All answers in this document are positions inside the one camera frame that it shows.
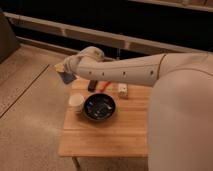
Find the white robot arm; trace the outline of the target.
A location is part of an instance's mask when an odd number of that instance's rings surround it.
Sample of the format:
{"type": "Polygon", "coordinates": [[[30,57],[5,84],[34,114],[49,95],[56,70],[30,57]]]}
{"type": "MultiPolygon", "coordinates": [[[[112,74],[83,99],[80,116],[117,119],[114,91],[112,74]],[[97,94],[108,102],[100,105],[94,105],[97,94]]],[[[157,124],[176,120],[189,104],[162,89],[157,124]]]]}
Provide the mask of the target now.
{"type": "Polygon", "coordinates": [[[106,62],[87,47],[63,61],[89,80],[152,88],[148,107],[149,171],[213,171],[213,54],[161,53],[106,62]]]}

